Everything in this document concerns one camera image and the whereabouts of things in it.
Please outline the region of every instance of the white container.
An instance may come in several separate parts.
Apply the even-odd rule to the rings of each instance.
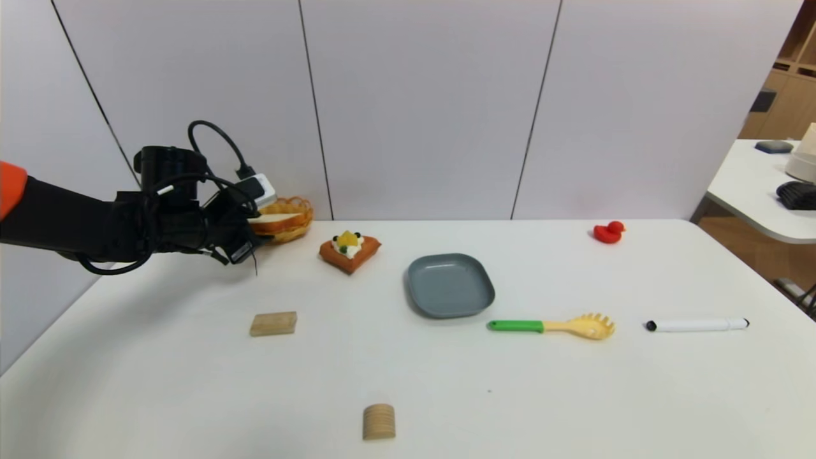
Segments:
[[[811,123],[799,147],[787,161],[785,172],[796,179],[816,183],[816,123]]]

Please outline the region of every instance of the square plate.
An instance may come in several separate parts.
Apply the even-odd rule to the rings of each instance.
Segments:
[[[416,306],[437,319],[479,314],[496,298],[485,267],[462,253],[414,260],[408,267],[408,290]]]

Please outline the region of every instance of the white wall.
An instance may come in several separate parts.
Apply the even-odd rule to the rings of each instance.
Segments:
[[[51,3],[4,0],[2,9],[2,159],[95,198],[135,189]],[[0,372],[94,280],[55,253],[4,246]]]
[[[689,217],[801,0],[564,0],[515,218]]]
[[[558,0],[303,0],[335,218],[509,218]]]
[[[278,195],[331,218],[297,0],[55,4],[131,161],[144,145],[188,148],[187,125],[205,119]],[[206,127],[196,138],[215,174],[236,180],[229,147]]]

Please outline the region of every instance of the wooden block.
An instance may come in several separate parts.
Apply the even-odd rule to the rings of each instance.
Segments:
[[[362,413],[362,439],[392,439],[397,436],[394,407],[385,403],[371,405]]]
[[[276,312],[272,314],[258,314],[252,321],[250,336],[285,335],[295,332],[298,322],[296,312]]]

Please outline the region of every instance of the rubber duck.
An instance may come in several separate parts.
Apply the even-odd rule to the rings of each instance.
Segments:
[[[623,223],[619,221],[611,221],[606,226],[595,225],[595,229],[592,231],[592,233],[595,234],[595,239],[603,243],[614,244],[621,239],[624,231],[626,231],[626,226],[623,226]]]

